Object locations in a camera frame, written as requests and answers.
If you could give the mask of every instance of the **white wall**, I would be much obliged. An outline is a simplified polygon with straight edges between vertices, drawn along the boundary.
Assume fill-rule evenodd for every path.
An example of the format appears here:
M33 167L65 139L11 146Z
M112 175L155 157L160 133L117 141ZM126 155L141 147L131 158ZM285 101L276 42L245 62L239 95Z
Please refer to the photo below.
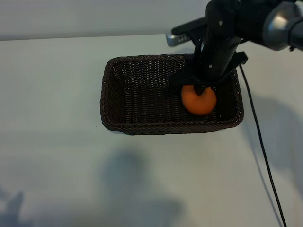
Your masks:
M160 34L205 15L208 0L0 0L0 40Z

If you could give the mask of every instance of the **robotic arm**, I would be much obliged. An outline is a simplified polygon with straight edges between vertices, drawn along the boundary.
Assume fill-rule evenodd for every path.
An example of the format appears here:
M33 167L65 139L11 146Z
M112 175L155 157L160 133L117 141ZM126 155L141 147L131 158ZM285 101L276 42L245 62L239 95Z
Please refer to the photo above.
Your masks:
M208 87L247 61L245 53L235 52L243 42L303 50L303 17L292 1L212 0L204 18L175 27L166 38L169 46L190 40L196 46L192 63L173 75L171 84Z

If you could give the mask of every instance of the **black metal bracket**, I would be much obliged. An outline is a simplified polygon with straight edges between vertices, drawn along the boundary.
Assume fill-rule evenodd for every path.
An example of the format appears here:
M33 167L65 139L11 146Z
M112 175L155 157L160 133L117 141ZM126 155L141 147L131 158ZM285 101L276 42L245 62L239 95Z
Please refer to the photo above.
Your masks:
M215 86L222 83L226 77L240 64L245 64L248 60L245 52L235 53L229 62L225 73L216 81L207 81L201 79L201 72L199 72L197 66L192 61L183 67L179 72L170 76L169 82L173 87L179 87L182 85L199 85L201 87Z

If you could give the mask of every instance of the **dark brown basket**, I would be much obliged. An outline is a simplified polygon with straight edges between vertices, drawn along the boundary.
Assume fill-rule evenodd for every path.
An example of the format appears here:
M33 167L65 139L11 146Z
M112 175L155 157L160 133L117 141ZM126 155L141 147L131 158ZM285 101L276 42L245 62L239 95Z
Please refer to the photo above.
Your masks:
M181 88L169 76L190 62L192 54L145 55L110 60L101 92L105 127L129 135L202 133L235 127L243 120L237 71L213 87L217 104L211 114L198 117L182 105Z

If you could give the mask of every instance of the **table surface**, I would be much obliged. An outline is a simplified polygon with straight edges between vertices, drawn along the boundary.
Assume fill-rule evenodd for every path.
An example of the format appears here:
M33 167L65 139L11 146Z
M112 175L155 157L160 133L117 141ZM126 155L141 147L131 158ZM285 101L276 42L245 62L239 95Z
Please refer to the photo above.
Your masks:
M286 221L301 227L302 53L239 50ZM192 51L169 48L164 35L0 42L0 224L281 226L240 74L245 117L236 128L128 136L102 125L110 59Z

